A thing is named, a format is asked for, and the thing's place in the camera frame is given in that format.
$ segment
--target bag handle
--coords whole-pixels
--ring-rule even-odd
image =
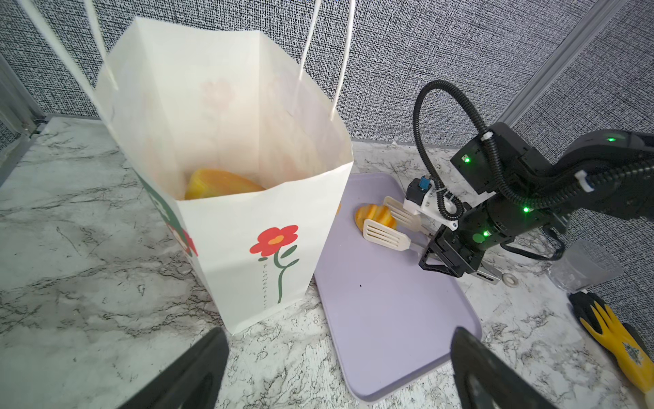
[[[52,50],[57,57],[63,62],[64,66],[68,68],[68,71],[73,75],[77,83],[82,88],[82,91],[89,97],[95,108],[99,112],[100,104],[95,98],[95,88],[91,85],[86,75],[82,72],[82,69],[74,61],[73,57],[66,51],[66,48],[59,40],[59,37],[52,31],[52,28],[45,21],[39,10],[34,5],[33,0],[18,0],[20,5],[23,7],[27,16],[34,26],[39,30],[41,35],[45,38],[46,42],[50,45]],[[309,47],[311,46],[311,39],[313,38],[313,33],[316,28],[316,22],[318,20],[318,13],[320,12],[320,4],[322,0],[315,0],[313,5],[313,15],[311,17],[311,24],[309,25],[309,34],[307,35],[307,41],[304,44],[304,50],[302,52],[302,57],[300,60],[300,75],[298,80],[302,78],[302,73],[304,71],[304,64],[307,61],[307,56],[309,54]],[[86,16],[88,18],[89,26],[91,27],[91,32],[93,34],[93,40],[95,46],[100,53],[100,58],[102,59],[103,65],[107,69],[109,74],[109,79],[113,88],[118,89],[118,83],[114,76],[113,70],[109,66],[107,61],[107,48],[105,46],[104,39],[102,37],[102,32],[100,30],[100,24],[97,19],[97,12],[95,11],[95,6],[93,0],[84,0],[84,8],[86,9]],[[341,72],[338,77],[338,83],[336,84],[336,92],[334,93],[334,100],[332,102],[332,111],[330,113],[330,120],[334,120],[334,113],[336,112],[336,105],[338,105],[338,98],[343,88],[343,81],[345,80],[345,70],[347,69],[347,62],[350,57],[350,47],[352,46],[352,36],[354,31],[354,12],[356,11],[356,0],[350,0],[349,14],[347,18],[347,34],[345,36],[345,52],[343,53],[343,61],[341,62]]]
[[[50,27],[48,22],[45,21],[43,15],[41,15],[37,7],[34,5],[34,2],[32,0],[18,0],[18,2],[23,7],[25,13],[27,13],[27,16],[29,17],[30,20],[32,20],[32,23],[37,28],[37,30],[41,33],[45,41],[50,45],[54,53],[57,54],[57,57],[59,57],[61,62],[63,62],[64,66],[68,68],[68,71],[72,74],[73,78],[75,78],[79,86],[82,88],[82,91],[84,91],[84,93],[86,94],[86,96],[89,97],[93,105],[95,105],[98,114],[100,116],[103,116],[103,113],[100,112],[100,104],[97,98],[95,97],[95,88],[91,85],[88,78],[86,77],[86,74],[82,72],[82,69],[79,67],[77,62],[75,62],[73,57],[71,57],[68,51],[66,51],[66,48],[61,43],[61,40],[59,40],[59,37],[57,37],[54,31],[52,31],[52,28]],[[91,26],[91,32],[93,33],[95,45],[98,51],[100,52],[100,56],[102,58],[102,62],[104,66],[107,68],[107,72],[109,73],[109,78],[111,79],[112,85],[114,89],[117,90],[118,84],[116,83],[116,79],[113,75],[111,68],[107,64],[107,50],[105,48],[105,43],[102,38],[102,33],[100,32],[100,25],[97,21],[97,14],[95,13],[93,0],[84,0],[84,6],[86,8],[86,14],[88,17],[89,24]]]
[[[307,62],[307,55],[309,53],[309,46],[313,38],[313,32],[316,28],[316,21],[318,21],[318,12],[320,11],[320,4],[322,0],[315,0],[313,5],[313,15],[311,17],[311,24],[309,25],[309,34],[307,35],[307,42],[304,44],[302,51],[302,58],[300,59],[300,75],[298,80],[302,79],[304,72],[304,64]],[[352,32],[354,31],[354,12],[356,10],[356,0],[350,0],[350,10],[347,17],[347,33],[345,36],[345,53],[343,54],[343,61],[341,62],[341,72],[338,76],[338,83],[336,84],[336,92],[334,93],[334,101],[332,102],[332,112],[330,113],[330,120],[334,120],[334,113],[336,112],[336,105],[338,105],[338,97],[341,94],[343,81],[345,80],[345,70],[347,68],[347,61],[350,58],[350,47],[352,46]]]

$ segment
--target plastic cup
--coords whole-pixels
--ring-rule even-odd
[[[577,240],[560,260],[552,263],[547,275],[558,288],[575,293],[624,272],[608,251],[590,241]]]

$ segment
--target marble countertop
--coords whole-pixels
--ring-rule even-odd
[[[429,149],[446,185],[483,198]],[[354,142],[353,172],[403,187],[415,147]],[[116,408],[220,316],[99,121],[54,118],[0,188],[0,396],[19,408]],[[537,233],[517,243],[546,251]],[[632,408],[634,392],[575,322],[547,263],[502,249],[485,260],[520,280],[458,280],[488,348],[559,408]],[[218,408],[351,408],[315,285],[301,302],[230,336]],[[460,407],[448,363],[373,405]]]

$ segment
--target black cable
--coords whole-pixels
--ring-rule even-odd
[[[425,85],[420,93],[418,94],[418,98],[415,100],[415,105],[413,106],[413,138],[415,139],[415,144],[416,147],[418,148],[418,153],[420,154],[420,158],[422,159],[422,162],[424,163],[424,166],[427,168],[427,171],[429,172],[432,180],[434,181],[434,188],[438,190],[436,192],[436,201],[438,203],[438,210],[441,213],[441,216],[445,220],[459,220],[461,216],[463,216],[463,213],[465,212],[465,209],[463,207],[463,204],[461,201],[451,192],[449,192],[445,188],[445,184],[441,180],[440,176],[438,175],[438,172],[436,172],[436,169],[434,165],[432,164],[432,161],[429,160],[429,156],[427,156],[427,152],[424,149],[424,145],[422,144],[422,137],[420,134],[420,111],[422,109],[422,102],[424,101],[424,98],[429,94],[430,91],[432,90],[443,90],[450,94],[456,102],[458,102],[459,105],[463,108],[463,110],[468,114],[468,117],[472,121],[472,124],[477,128],[477,131],[479,133],[485,133],[488,128],[486,127],[486,124],[484,123],[483,119],[477,112],[477,109],[472,105],[472,102],[466,97],[466,95],[459,90],[454,84],[444,81],[444,80],[435,80],[432,82],[429,82],[427,85]],[[449,201],[454,204],[456,211],[454,213],[450,213],[447,208],[445,207],[445,195],[449,194],[451,197],[448,197]]]
[[[429,172],[432,180],[434,180],[436,190],[439,190],[436,192],[438,210],[444,219],[454,221],[463,216],[465,209],[463,208],[461,201],[445,188],[445,184],[438,176],[432,161],[429,160],[429,156],[427,156],[427,152],[425,151],[424,145],[422,144],[422,137],[420,134],[420,111],[422,109],[422,103],[427,94],[429,94],[429,92],[432,90],[443,90],[450,94],[456,100],[456,102],[461,105],[479,133],[484,134],[488,132],[488,127],[468,97],[466,97],[466,95],[454,84],[444,80],[435,80],[425,85],[418,94],[418,98],[416,98],[415,105],[413,106],[413,137],[415,139],[415,144],[418,148],[420,158],[422,158],[424,166],[427,168],[427,171]],[[578,181],[574,181],[548,196],[538,198],[528,198],[526,196],[522,196],[516,193],[506,182],[504,171],[502,170],[502,163],[500,161],[500,154],[498,152],[498,147],[495,143],[494,137],[486,138],[483,140],[482,146],[484,147],[483,150],[489,162],[495,185],[497,186],[500,193],[502,193],[502,195],[504,195],[513,204],[530,207],[532,209],[543,209],[546,207],[560,205],[583,191]],[[591,188],[596,188],[597,186],[604,185],[606,183],[614,183],[622,179],[627,179],[630,177],[641,177],[651,173],[654,173],[654,159],[643,160],[634,164],[602,171],[594,175],[588,175],[586,176],[586,182],[588,182]],[[446,194],[451,195],[449,200],[456,207],[456,211],[454,213],[448,212],[448,210],[445,208],[444,196]]]
[[[502,171],[502,163],[500,161],[500,154],[498,152],[497,144],[494,137],[490,137],[482,142],[484,146],[484,153],[490,164],[495,185],[500,193],[502,193],[511,203],[519,206],[531,207],[532,209],[543,209],[545,207],[553,207],[567,202],[570,198],[583,192],[581,185],[578,181],[571,182],[569,185],[559,189],[549,196],[541,198],[527,198],[513,191],[513,189],[506,183],[504,172]],[[596,188],[610,182],[617,182],[629,177],[644,176],[649,173],[654,173],[654,159],[643,160],[634,164],[612,168],[594,175],[586,176],[586,182],[592,187]]]
[[[518,249],[517,247],[511,247],[511,246],[507,245],[506,243],[501,243],[500,247],[505,249],[506,251],[509,251],[510,253],[519,254],[521,256],[531,258],[533,260],[540,260],[540,261],[556,261],[556,260],[560,260],[560,258],[563,257],[563,252],[565,252],[565,250],[566,250],[566,244],[563,241],[561,241],[561,239],[559,238],[557,233],[554,230],[552,230],[552,228],[543,227],[543,231],[549,237],[553,238],[556,242],[559,243],[560,247],[558,249],[555,249],[554,254],[552,255],[552,257],[545,257],[545,256],[538,255],[536,253],[532,253],[531,251]]]

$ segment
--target white paper bag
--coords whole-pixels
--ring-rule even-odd
[[[96,88],[80,85],[226,328],[239,332],[298,301],[353,164],[329,98],[259,31],[136,18],[106,58]],[[237,173],[267,190],[182,200],[199,168]]]

